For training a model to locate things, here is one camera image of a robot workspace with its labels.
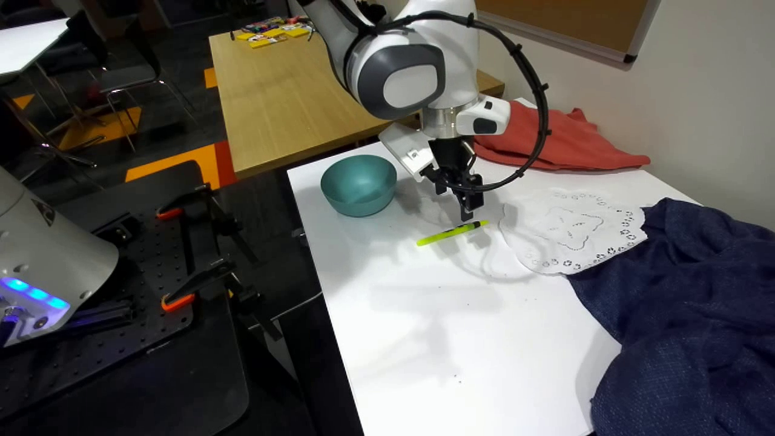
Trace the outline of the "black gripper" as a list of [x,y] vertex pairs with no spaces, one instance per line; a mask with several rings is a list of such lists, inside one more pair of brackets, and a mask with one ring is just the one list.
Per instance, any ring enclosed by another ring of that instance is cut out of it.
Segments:
[[472,211],[484,205],[481,177],[471,171],[475,152],[471,150],[466,139],[435,139],[428,142],[428,147],[433,162],[426,164],[421,175],[435,183],[435,191],[456,191],[460,203],[460,220],[471,220]]

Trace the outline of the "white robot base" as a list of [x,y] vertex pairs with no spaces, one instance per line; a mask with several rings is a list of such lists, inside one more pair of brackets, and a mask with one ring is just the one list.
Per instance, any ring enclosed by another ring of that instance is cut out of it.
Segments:
[[116,265],[112,242],[71,222],[0,166],[0,347],[64,329]]

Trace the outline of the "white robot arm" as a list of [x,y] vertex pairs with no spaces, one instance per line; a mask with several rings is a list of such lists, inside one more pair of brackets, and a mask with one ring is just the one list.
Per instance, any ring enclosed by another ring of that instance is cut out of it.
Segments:
[[340,85],[375,119],[421,117],[435,164],[426,177],[451,189],[460,219],[484,203],[466,146],[480,127],[475,0],[406,0],[397,18],[374,22],[352,0],[299,0],[324,39]]

